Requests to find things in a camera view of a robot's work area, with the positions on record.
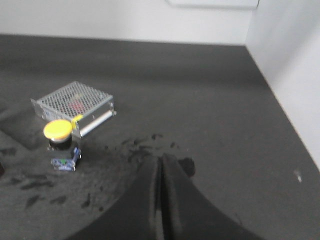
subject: yellow button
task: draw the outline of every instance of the yellow button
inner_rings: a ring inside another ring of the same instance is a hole
[[[47,139],[62,140],[72,132],[72,124],[68,120],[54,120],[45,125],[43,134]]]

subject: white wall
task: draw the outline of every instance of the white wall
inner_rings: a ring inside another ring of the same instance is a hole
[[[166,0],[0,0],[0,33],[244,45],[251,15]]]
[[[320,169],[320,1],[260,0],[246,45]]]

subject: yellow mushroom button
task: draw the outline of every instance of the yellow mushroom button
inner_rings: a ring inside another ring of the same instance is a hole
[[[43,134],[47,139],[62,140],[72,132],[72,124],[68,120],[54,120],[45,125]]]

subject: metal mesh cover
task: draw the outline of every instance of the metal mesh cover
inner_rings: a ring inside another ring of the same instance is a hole
[[[61,112],[70,118],[95,109],[108,99],[108,93],[74,81],[37,102]]]

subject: gray floor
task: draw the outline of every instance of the gray floor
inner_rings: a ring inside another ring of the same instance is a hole
[[[75,173],[57,172],[30,98],[75,80],[113,94],[118,115],[83,139]],[[0,239],[80,230],[146,152],[192,158],[199,190],[260,237],[320,238],[319,171],[243,46],[2,35],[0,85]]]

